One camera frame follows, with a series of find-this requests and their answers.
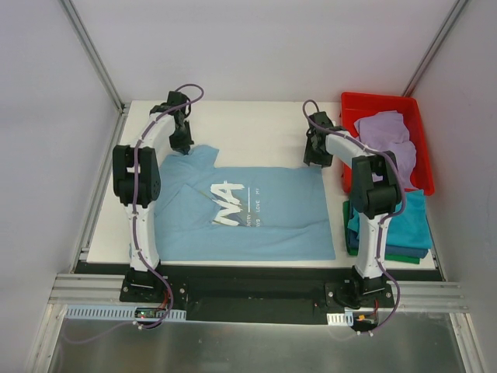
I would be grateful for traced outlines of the light blue printed t-shirt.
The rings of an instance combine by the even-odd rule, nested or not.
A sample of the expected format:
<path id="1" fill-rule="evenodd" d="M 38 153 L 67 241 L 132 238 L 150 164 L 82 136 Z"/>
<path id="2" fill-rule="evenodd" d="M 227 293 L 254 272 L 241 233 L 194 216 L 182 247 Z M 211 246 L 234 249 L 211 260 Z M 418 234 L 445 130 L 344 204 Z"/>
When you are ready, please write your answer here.
<path id="1" fill-rule="evenodd" d="M 198 145 L 159 167 L 155 244 L 168 262 L 334 260 L 318 167 L 216 167 Z"/>

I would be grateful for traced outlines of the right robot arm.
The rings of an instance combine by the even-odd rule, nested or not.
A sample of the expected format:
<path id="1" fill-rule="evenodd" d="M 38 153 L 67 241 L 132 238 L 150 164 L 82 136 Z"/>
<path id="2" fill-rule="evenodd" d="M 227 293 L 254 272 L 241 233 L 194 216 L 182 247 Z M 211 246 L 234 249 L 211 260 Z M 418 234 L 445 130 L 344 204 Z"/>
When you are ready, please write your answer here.
<path id="1" fill-rule="evenodd" d="M 349 202 L 359 213 L 359 249 L 351 279 L 334 291 L 333 299 L 343 307 L 359 309 L 388 289 L 390 277 L 384 265 L 388 228 L 406 205 L 395 156 L 363 144 L 335 126 L 324 111 L 304 117 L 309 126 L 304 163 L 329 166 L 337 157 L 352 171 Z"/>

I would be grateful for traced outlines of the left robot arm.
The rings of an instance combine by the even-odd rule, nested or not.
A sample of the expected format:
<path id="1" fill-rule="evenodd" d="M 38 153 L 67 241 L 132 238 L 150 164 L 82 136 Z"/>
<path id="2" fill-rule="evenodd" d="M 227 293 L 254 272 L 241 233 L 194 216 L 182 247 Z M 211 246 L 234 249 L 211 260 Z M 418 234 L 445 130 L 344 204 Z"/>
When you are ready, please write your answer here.
<path id="1" fill-rule="evenodd" d="M 123 205 L 130 227 L 130 269 L 126 272 L 122 302 L 167 302 L 170 295 L 156 272 L 160 258 L 155 244 L 154 209 L 161 193 L 159 166 L 168 152 L 187 154 L 193 145 L 188 116 L 189 97 L 179 89 L 153 106 L 149 123 L 127 145 L 112 154 L 113 192 Z"/>

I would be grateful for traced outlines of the red plastic bin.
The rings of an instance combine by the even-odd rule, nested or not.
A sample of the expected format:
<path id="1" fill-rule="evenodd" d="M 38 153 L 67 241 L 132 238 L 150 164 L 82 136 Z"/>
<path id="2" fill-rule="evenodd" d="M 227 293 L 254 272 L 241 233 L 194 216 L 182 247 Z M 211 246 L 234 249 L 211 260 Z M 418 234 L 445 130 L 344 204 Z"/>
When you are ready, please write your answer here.
<path id="1" fill-rule="evenodd" d="M 343 127 L 373 149 L 392 151 L 406 189 L 434 194 L 428 146 L 415 99 L 344 92 L 341 104 Z"/>

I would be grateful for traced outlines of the lavender t-shirt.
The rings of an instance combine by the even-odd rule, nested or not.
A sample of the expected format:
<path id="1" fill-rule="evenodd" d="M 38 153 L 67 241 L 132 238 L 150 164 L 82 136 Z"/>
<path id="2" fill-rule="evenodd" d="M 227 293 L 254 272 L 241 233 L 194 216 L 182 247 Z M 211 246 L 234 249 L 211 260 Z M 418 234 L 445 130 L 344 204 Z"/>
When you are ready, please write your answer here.
<path id="1" fill-rule="evenodd" d="M 368 147 L 394 153 L 403 187 L 416 190 L 411 181 L 416 166 L 416 148 L 403 115 L 396 110 L 384 111 L 356 120 L 354 127 L 359 140 Z"/>

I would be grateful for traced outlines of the green folded t-shirt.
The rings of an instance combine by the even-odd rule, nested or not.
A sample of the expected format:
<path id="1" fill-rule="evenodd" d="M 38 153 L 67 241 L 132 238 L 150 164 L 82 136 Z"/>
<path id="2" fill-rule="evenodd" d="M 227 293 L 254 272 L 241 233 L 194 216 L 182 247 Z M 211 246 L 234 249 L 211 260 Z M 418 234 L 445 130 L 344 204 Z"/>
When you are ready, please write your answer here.
<path id="1" fill-rule="evenodd" d="M 346 241 L 346 229 L 348 228 L 348 223 L 352 220 L 353 213 L 350 210 L 350 203 L 348 201 L 342 204 L 342 217 L 344 224 L 344 235 Z M 420 264 L 420 260 L 418 258 L 412 258 L 408 256 L 385 256 L 386 260 L 393 260 L 401 263 L 412 263 L 412 264 Z"/>

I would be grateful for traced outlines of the teal folded t-shirt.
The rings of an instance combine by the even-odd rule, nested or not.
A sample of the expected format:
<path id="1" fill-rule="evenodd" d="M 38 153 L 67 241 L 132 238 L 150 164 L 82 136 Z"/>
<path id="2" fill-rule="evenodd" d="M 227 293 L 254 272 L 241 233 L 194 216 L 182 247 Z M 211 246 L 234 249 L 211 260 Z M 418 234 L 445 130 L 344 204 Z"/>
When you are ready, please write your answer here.
<path id="1" fill-rule="evenodd" d="M 426 199 L 421 190 L 407 192 L 407 205 L 402 214 L 391 219 L 387 245 L 416 249 L 431 249 L 432 239 L 426 219 Z M 353 213 L 348 228 L 358 233 L 360 230 L 359 213 L 350 205 Z"/>

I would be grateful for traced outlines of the dark blue folded t-shirt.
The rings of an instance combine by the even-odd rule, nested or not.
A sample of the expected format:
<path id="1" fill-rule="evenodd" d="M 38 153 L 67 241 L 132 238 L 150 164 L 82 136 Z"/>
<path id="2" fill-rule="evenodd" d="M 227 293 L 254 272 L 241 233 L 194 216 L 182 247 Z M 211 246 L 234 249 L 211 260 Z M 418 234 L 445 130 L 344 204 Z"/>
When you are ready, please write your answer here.
<path id="1" fill-rule="evenodd" d="M 358 233 L 346 229 L 346 250 L 349 255 L 356 256 L 359 250 Z M 428 254 L 429 249 L 407 248 L 402 246 L 386 246 L 385 256 L 408 256 L 423 259 Z"/>

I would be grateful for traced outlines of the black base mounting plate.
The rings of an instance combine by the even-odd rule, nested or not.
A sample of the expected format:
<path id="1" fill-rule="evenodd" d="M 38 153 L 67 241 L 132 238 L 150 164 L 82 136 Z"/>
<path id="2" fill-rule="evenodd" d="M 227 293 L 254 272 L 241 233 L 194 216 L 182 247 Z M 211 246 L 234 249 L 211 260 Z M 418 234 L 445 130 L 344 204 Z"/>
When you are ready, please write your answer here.
<path id="1" fill-rule="evenodd" d="M 161 265 L 132 270 L 125 264 L 79 263 L 77 274 L 120 275 L 119 300 L 150 311 L 170 307 L 190 321 L 323 325 L 327 316 L 364 309 L 377 320 L 392 309 L 384 278 L 369 291 L 350 269 Z"/>

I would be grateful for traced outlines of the left aluminium frame post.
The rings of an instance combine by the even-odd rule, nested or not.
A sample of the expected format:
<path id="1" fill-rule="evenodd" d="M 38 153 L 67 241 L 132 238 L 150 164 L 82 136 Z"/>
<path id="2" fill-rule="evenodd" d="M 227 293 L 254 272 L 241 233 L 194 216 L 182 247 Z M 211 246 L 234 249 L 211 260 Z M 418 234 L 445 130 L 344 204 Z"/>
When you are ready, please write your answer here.
<path id="1" fill-rule="evenodd" d="M 58 0 L 57 2 L 68 18 L 68 22 L 74 30 L 75 35 L 78 38 L 78 41 L 81 44 L 82 49 L 85 52 L 90 64 L 92 65 L 98 79 L 102 83 L 107 96 L 112 101 L 117 112 L 122 113 L 126 107 L 125 102 L 118 93 L 116 86 L 113 83 L 113 80 L 102 58 L 100 57 L 100 54 L 97 51 L 90 33 L 88 32 L 74 2 L 71 0 Z"/>

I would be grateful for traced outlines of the aluminium frame post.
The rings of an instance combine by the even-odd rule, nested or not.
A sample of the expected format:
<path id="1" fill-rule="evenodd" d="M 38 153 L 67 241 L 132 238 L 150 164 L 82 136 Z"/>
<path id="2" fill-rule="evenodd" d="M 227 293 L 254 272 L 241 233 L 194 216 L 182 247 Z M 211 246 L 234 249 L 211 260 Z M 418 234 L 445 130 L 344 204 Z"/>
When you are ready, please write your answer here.
<path id="1" fill-rule="evenodd" d="M 443 45 L 447 42 L 457 23 L 464 15 L 470 4 L 471 0 L 456 0 L 453 2 L 449 12 L 443 19 L 439 29 L 435 33 L 435 36 L 417 64 L 411 78 L 408 80 L 406 87 L 402 91 L 401 95 L 403 97 L 412 97 L 423 77 L 429 70 L 429 67 L 435 61 L 437 55 L 442 50 Z"/>
<path id="2" fill-rule="evenodd" d="M 107 96 L 112 101 L 117 112 L 122 113 L 126 107 L 125 102 L 118 93 L 116 86 L 113 83 L 113 80 L 102 58 L 100 57 L 100 54 L 97 51 L 90 33 L 88 32 L 74 2 L 71 0 L 58 0 L 57 2 L 68 18 L 68 22 L 74 30 L 75 35 L 78 38 L 78 41 L 81 44 L 82 49 L 85 52 L 90 64 L 92 65 L 98 79 L 102 83 Z"/>

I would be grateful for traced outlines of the right aluminium frame post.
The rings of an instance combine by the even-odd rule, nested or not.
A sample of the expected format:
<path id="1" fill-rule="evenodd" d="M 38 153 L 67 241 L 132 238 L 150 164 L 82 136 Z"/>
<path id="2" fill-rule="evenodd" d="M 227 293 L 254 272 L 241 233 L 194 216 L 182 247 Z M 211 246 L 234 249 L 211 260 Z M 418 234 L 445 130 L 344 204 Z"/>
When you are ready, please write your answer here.
<path id="1" fill-rule="evenodd" d="M 429 67 L 435 61 L 437 55 L 442 50 L 443 45 L 447 42 L 457 23 L 464 15 L 470 4 L 471 0 L 456 0 L 453 2 L 449 12 L 443 19 L 439 29 L 435 33 L 435 36 L 417 64 L 411 78 L 408 80 L 406 87 L 402 91 L 401 95 L 403 97 L 412 97 L 423 77 L 429 70 Z"/>

